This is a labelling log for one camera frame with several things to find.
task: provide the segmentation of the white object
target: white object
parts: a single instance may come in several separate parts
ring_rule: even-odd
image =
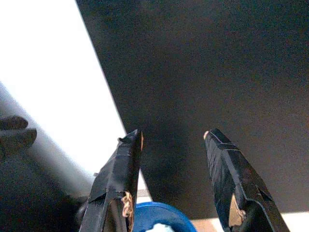
[[[175,232],[172,227],[168,225],[164,225],[161,223],[155,224],[151,230],[147,230],[146,232]]]

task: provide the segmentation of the blue container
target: blue container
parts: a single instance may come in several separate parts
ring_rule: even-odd
[[[150,230],[157,223],[169,225],[175,232],[197,232],[186,215],[168,204],[146,202],[136,205],[133,232]]]

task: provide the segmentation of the blue cup rim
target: blue cup rim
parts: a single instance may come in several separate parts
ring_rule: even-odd
[[[136,204],[136,208],[143,208],[147,206],[156,206],[160,208],[167,209],[168,211],[177,214],[184,222],[185,224],[189,227],[189,232],[197,232],[189,218],[180,210],[176,209],[175,207],[169,205],[169,204],[164,204],[161,202],[144,202],[144,203],[139,203]]]

